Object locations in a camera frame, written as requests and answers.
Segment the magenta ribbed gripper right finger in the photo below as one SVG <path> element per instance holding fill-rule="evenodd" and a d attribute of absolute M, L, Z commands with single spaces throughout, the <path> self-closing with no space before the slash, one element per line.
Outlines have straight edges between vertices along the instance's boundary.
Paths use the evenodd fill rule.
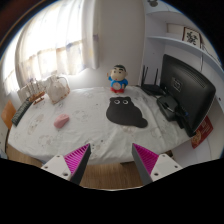
<path fill-rule="evenodd" d="M 158 155 L 135 143 L 132 144 L 132 155 L 144 185 L 182 169 L 167 154 Z"/>

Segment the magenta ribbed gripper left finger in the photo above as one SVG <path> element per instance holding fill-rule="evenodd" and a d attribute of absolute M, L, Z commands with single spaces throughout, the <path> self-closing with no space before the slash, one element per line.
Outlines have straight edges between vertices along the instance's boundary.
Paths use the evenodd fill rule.
<path fill-rule="evenodd" d="M 86 144 L 65 156 L 54 156 L 42 166 L 42 169 L 79 185 L 90 155 L 91 146 Z"/>

